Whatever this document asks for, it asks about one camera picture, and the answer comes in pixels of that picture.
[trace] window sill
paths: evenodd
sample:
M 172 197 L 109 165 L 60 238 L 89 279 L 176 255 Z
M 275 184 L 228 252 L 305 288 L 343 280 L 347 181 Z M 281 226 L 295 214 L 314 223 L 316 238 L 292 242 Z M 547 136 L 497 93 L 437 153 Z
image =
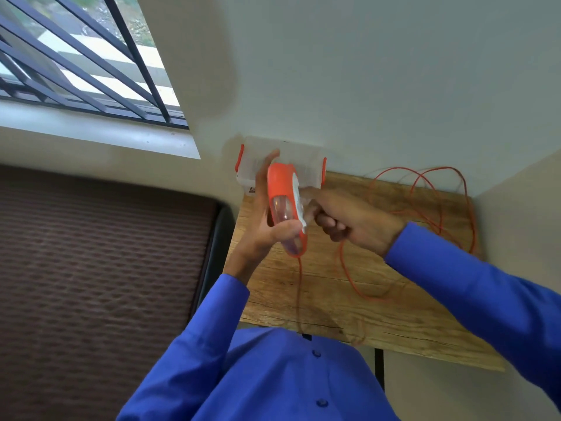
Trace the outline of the window sill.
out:
M 201 159 L 184 130 L 0 100 L 0 127 Z

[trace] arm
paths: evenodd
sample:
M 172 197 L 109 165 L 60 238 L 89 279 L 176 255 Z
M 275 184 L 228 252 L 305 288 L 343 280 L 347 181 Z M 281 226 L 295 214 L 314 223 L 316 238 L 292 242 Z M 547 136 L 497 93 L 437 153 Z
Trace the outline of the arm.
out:
M 214 390 L 234 332 L 249 298 L 246 285 L 273 244 L 298 235 L 302 223 L 267 224 L 267 169 L 272 152 L 255 177 L 256 194 L 247 229 L 187 328 L 173 340 L 125 404 L 118 421 L 188 420 Z
M 340 191 L 302 190 L 333 241 L 384 257 L 491 344 L 561 409 L 561 296 L 479 261 L 437 235 Z
M 442 303 L 561 408 L 561 296 L 409 223 L 385 261 Z

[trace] person's left hand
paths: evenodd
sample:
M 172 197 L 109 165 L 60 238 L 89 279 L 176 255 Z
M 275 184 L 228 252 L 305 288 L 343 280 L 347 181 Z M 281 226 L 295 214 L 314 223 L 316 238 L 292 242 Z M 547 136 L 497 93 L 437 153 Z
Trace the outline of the person's left hand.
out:
M 253 271 L 269 254 L 274 244 L 293 239 L 302 230 L 302 223 L 299 220 L 285 220 L 275 226 L 269 225 L 267 170 L 280 153 L 276 149 L 267 155 L 255 177 L 255 199 L 247 229 L 224 266 L 224 273 L 234 276 L 243 284 L 247 284 Z

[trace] mattress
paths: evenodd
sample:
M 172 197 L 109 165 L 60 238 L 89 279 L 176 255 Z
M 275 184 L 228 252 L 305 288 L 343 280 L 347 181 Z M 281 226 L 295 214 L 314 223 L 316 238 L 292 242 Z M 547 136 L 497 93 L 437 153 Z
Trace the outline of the mattress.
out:
M 232 230 L 210 198 L 0 165 L 0 419 L 114 419 Z

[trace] wood grain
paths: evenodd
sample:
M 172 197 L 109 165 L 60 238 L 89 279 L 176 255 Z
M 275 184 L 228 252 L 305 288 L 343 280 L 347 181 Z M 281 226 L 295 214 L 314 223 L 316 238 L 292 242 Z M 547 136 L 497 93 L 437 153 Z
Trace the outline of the wood grain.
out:
M 366 178 L 339 173 L 326 174 L 325 188 L 342 188 L 367 199 Z M 379 181 L 370 192 L 376 206 L 419 222 L 407 198 L 409 186 Z M 470 220 L 463 195 L 440 192 L 446 229 L 463 248 L 471 243 Z M 433 221 L 438 219 L 438 200 L 427 189 L 417 189 L 415 206 Z M 230 252 L 243 235 L 253 198 L 245 196 L 230 244 Z M 336 257 L 337 244 L 316 225 L 308 227 L 307 251 L 302 257 L 303 278 L 299 309 L 302 332 L 361 342 L 385 350 L 504 370 L 503 359 L 483 340 L 462 327 L 441 304 L 417 285 L 391 269 L 377 255 L 347 244 L 345 263 L 357 287 L 369 296 L 384 296 L 383 302 L 358 296 L 344 276 Z M 479 244 L 475 255 L 482 257 Z M 280 245 L 257 268 L 249 282 L 251 295 L 242 321 L 254 325 L 298 330 L 296 297 L 298 261 Z

